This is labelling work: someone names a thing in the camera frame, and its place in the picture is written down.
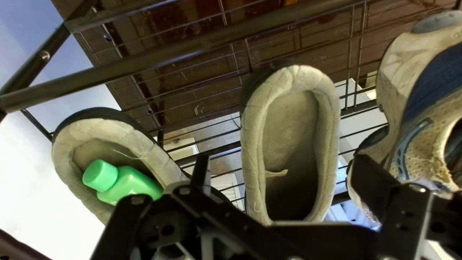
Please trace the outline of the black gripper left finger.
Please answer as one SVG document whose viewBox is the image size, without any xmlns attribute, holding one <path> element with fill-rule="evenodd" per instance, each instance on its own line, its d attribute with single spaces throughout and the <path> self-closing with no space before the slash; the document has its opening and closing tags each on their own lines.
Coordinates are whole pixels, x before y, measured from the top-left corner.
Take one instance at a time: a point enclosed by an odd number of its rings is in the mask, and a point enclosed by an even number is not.
<svg viewBox="0 0 462 260">
<path fill-rule="evenodd" d="M 154 260 L 170 246 L 197 260 L 265 260 L 265 229 L 213 190 L 207 163 L 199 155 L 190 180 L 157 200 L 121 199 L 90 260 Z"/>
</svg>

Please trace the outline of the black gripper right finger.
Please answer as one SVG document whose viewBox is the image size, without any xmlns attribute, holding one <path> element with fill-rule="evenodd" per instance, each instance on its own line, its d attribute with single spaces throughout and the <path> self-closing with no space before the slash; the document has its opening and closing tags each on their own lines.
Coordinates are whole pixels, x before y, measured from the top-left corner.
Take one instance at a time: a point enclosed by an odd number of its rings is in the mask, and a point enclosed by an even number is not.
<svg viewBox="0 0 462 260">
<path fill-rule="evenodd" d="M 420 260 L 424 239 L 437 241 L 448 255 L 462 258 L 458 191 L 444 199 L 420 183 L 399 183 L 365 154 L 353 158 L 349 176 L 359 200 L 381 222 L 372 246 L 375 260 Z"/>
</svg>

